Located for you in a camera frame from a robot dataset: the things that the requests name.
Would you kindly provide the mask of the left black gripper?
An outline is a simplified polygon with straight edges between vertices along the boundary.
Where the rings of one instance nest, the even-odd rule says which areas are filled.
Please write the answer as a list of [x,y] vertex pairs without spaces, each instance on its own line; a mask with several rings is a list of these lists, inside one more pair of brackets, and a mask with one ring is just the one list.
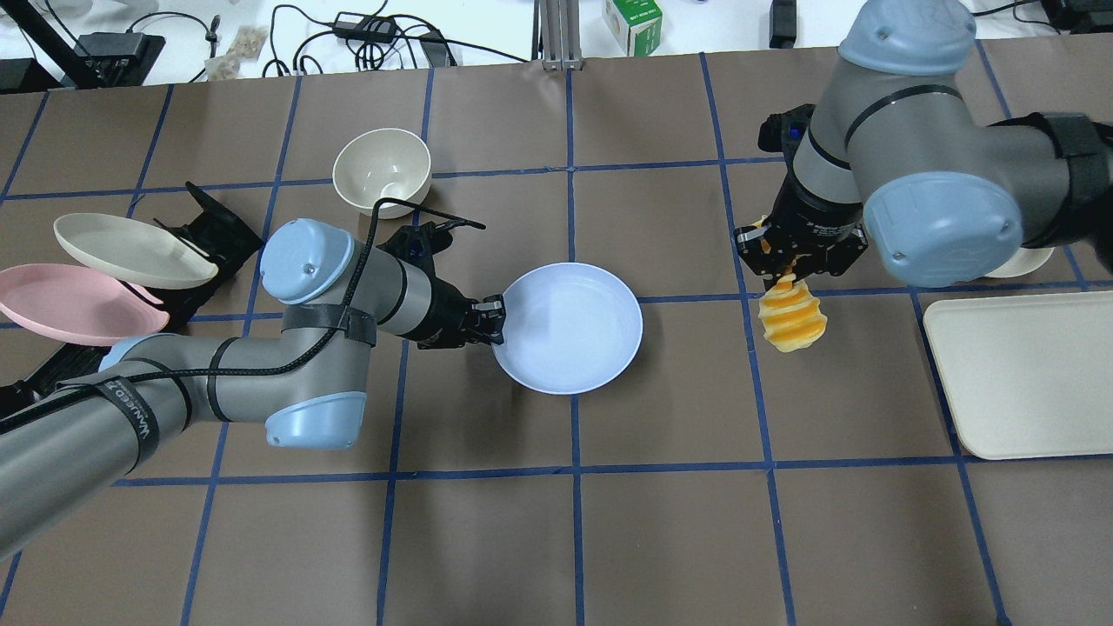
[[407,338],[421,350],[457,349],[469,343],[504,345],[506,306],[503,296],[467,299],[435,274],[434,256],[449,250],[452,229],[485,229],[476,222],[427,222],[403,226],[380,245],[398,261],[400,297],[380,327]]

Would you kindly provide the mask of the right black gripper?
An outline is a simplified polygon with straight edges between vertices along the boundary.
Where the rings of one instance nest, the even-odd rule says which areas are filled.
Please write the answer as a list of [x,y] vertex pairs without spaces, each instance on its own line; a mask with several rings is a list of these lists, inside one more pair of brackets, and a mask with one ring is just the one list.
[[735,229],[736,253],[764,278],[764,288],[787,275],[794,281],[843,275],[868,247],[850,166],[811,135],[815,108],[805,102],[770,115],[756,140],[760,150],[780,153],[786,163],[770,214]]

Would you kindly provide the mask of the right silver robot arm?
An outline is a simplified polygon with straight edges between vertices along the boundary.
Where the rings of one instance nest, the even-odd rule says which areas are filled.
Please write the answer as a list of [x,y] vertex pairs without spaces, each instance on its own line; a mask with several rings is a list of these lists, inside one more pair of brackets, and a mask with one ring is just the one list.
[[733,243],[767,288],[843,275],[870,246],[916,288],[1080,241],[1110,268],[1110,125],[1081,113],[974,123],[955,76],[975,41],[958,1],[863,4],[820,102],[764,123],[760,148],[787,172],[771,213]]

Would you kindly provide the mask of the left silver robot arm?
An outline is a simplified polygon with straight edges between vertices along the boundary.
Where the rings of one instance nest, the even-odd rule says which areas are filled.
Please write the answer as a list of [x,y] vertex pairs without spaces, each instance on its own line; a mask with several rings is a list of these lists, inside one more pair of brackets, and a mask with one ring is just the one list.
[[433,255],[462,218],[397,233],[384,250],[299,218],[263,246],[278,338],[124,338],[87,376],[3,420],[1,544],[11,557],[95,492],[198,423],[260,423],[279,448],[357,442],[380,333],[423,349],[503,342],[501,296],[462,296]]

